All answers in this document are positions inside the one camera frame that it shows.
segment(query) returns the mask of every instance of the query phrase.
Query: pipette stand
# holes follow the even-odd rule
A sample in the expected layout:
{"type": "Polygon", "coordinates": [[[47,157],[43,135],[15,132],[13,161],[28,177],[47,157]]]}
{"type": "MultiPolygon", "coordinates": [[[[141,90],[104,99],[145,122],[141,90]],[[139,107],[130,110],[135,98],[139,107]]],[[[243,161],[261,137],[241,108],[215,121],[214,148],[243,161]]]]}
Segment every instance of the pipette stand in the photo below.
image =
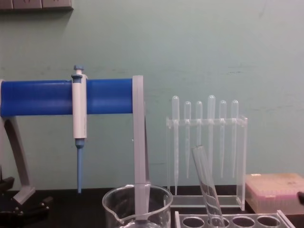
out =
{"type": "MultiPolygon", "coordinates": [[[[13,197],[22,206],[35,192],[31,181],[24,148],[17,124],[17,116],[72,115],[72,82],[51,81],[0,81],[0,164],[6,132],[14,154],[21,190],[13,197]]],[[[149,183],[146,142],[143,76],[131,79],[87,80],[87,114],[133,114],[134,175],[135,183],[149,183]]],[[[13,178],[0,182],[8,190],[13,178]]],[[[147,210],[147,190],[136,190],[135,203],[138,213],[147,210]]]]}
{"type": "MultiPolygon", "coordinates": [[[[222,208],[241,208],[245,210],[245,175],[246,175],[246,153],[247,153],[247,125],[248,119],[244,116],[235,116],[236,118],[202,118],[202,113],[200,117],[192,117],[190,119],[182,119],[172,120],[167,117],[166,126],[167,126],[167,188],[170,189],[170,186],[173,185],[174,182],[174,124],[178,121],[179,128],[179,158],[180,165],[181,162],[183,164],[184,161],[187,160],[185,158],[185,145],[186,143],[190,143],[190,147],[194,147],[197,145],[203,145],[206,149],[209,148],[209,139],[210,139],[210,131],[209,127],[212,125],[214,131],[212,131],[212,153],[213,153],[213,169],[211,169],[211,173],[215,182],[215,185],[222,182],[225,182],[225,185],[236,185],[235,195],[218,195],[218,200],[220,206],[222,208]],[[190,142],[187,142],[185,138],[181,137],[187,135],[186,125],[190,125],[190,142]],[[220,128],[221,126],[225,126],[225,156],[222,156],[224,159],[223,163],[220,161],[220,128]],[[233,161],[233,153],[232,150],[235,150],[236,159],[233,161]]],[[[179,170],[179,177],[185,178],[186,172],[181,172],[184,169],[179,170]]],[[[193,179],[196,179],[196,173],[194,172],[194,164],[190,162],[190,170],[189,176],[193,179]]],[[[203,196],[202,195],[178,195],[179,187],[177,187],[177,195],[173,196],[173,203],[171,207],[173,208],[203,208],[205,207],[203,196]]]]}

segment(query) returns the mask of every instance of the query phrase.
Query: pipette rack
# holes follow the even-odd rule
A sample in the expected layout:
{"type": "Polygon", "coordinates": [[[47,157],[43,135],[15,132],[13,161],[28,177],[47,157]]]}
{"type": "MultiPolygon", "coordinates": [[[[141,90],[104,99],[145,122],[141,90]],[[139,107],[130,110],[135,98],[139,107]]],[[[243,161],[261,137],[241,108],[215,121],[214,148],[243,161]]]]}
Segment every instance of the pipette rack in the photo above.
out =
{"type": "MultiPolygon", "coordinates": [[[[166,120],[167,188],[170,189],[170,186],[175,181],[172,170],[176,168],[176,165],[180,177],[192,176],[194,179],[197,178],[191,155],[190,159],[187,158],[190,153],[187,154],[187,147],[189,150],[194,146],[203,145],[208,152],[209,162],[210,154],[213,157],[213,159],[211,158],[210,167],[215,185],[236,186],[235,195],[218,195],[221,208],[241,208],[245,210],[248,119],[238,115],[238,101],[236,100],[232,101],[231,108],[228,107],[231,110],[229,118],[227,118],[228,115],[226,114],[227,105],[225,101],[220,101],[219,103],[217,118],[215,118],[216,104],[214,96],[211,95],[208,98],[207,118],[203,118],[202,104],[201,101],[196,103],[194,110],[196,115],[191,118],[191,104],[186,101],[185,109],[187,110],[182,112],[185,113],[184,119],[182,119],[179,114],[179,98],[174,96],[172,99],[173,119],[167,117],[166,120]],[[179,163],[186,161],[189,164],[188,168],[186,165],[186,169],[176,164],[175,151],[177,148],[179,163]]],[[[202,197],[202,195],[178,195],[177,190],[177,194],[173,196],[171,207],[203,208],[205,205],[202,197]]]]}

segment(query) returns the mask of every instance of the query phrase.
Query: test tube rack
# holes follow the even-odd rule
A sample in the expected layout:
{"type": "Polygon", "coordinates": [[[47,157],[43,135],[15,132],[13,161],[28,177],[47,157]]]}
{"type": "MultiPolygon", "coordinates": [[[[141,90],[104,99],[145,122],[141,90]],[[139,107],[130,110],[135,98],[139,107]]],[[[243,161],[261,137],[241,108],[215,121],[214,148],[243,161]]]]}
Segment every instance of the test tube rack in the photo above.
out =
{"type": "Polygon", "coordinates": [[[195,117],[191,116],[191,102],[184,103],[184,118],[180,118],[180,101],[177,96],[172,98],[172,118],[166,120],[167,138],[167,187],[172,181],[175,184],[173,208],[205,207],[202,195],[178,195],[178,179],[180,171],[185,170],[188,178],[196,175],[194,164],[190,160],[191,147],[203,145],[207,149],[210,173],[215,184],[235,185],[235,195],[219,195],[222,207],[235,207],[245,210],[245,175],[247,153],[248,119],[238,114],[238,101],[231,102],[231,115],[227,115],[227,103],[219,103],[216,117],[215,96],[208,97],[207,116],[203,116],[203,103],[197,101],[195,117]],[[179,166],[185,161],[186,168],[179,166]]]}
{"type": "MultiPolygon", "coordinates": [[[[272,214],[223,215],[225,228],[295,228],[285,214],[278,210],[272,214]]],[[[183,215],[175,212],[176,228],[211,228],[208,215],[183,215]]]]}

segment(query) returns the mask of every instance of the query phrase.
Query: black countertop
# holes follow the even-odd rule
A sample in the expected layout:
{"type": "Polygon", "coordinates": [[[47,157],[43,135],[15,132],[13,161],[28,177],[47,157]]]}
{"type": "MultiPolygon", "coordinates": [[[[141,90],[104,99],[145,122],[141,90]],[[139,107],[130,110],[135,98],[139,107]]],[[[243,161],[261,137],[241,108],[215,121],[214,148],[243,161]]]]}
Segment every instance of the black countertop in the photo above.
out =
{"type": "MultiPolygon", "coordinates": [[[[218,195],[233,194],[231,186],[217,187],[218,195]]],[[[49,218],[36,224],[28,225],[27,228],[103,228],[105,227],[105,211],[102,206],[102,198],[110,189],[85,189],[82,194],[76,190],[38,190],[27,201],[25,207],[40,203],[44,198],[54,198],[49,218]]],[[[199,194],[197,186],[181,187],[179,194],[199,194]]],[[[180,214],[205,214],[205,209],[171,209],[171,223],[174,224],[174,211],[180,214]]],[[[223,214],[248,214],[254,213],[246,205],[246,210],[237,208],[223,208],[223,214]]],[[[304,228],[304,215],[288,215],[288,219],[296,228],[304,228]]]]}

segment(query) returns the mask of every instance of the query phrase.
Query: wall socket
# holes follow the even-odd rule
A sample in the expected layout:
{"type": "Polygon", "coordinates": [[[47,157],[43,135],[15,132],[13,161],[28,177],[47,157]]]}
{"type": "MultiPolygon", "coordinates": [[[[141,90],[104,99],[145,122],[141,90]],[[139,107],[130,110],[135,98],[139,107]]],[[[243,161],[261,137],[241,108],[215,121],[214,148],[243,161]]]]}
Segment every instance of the wall socket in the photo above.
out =
{"type": "Polygon", "coordinates": [[[71,0],[42,0],[43,8],[72,8],[71,0]]]}
{"type": "Polygon", "coordinates": [[[12,10],[13,0],[0,0],[0,10],[12,10]]]}
{"type": "Polygon", "coordinates": [[[13,0],[14,9],[41,9],[41,0],[13,0]]]}

